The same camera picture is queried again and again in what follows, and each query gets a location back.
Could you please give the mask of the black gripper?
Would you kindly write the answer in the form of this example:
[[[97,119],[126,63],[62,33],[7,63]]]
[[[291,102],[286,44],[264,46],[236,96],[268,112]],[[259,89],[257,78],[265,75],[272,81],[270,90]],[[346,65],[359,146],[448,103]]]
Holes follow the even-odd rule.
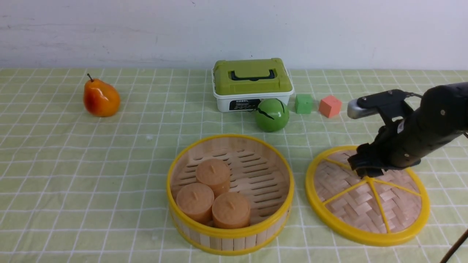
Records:
[[[377,178],[384,175],[384,171],[402,170],[392,164],[389,158],[390,151],[393,150],[393,140],[397,136],[396,126],[382,126],[372,143],[361,144],[357,147],[356,153],[350,156],[347,161],[351,170],[355,171],[360,178],[365,176]]]

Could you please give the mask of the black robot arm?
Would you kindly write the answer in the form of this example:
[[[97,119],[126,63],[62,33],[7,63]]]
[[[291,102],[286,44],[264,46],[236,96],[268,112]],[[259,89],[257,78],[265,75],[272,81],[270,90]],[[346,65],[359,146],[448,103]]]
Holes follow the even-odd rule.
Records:
[[[372,143],[359,145],[348,158],[361,178],[376,178],[388,170],[416,166],[423,157],[467,135],[468,84],[438,85],[420,96],[413,110],[406,103],[414,93],[394,89],[351,100],[347,114],[360,119],[379,114],[384,125]]]

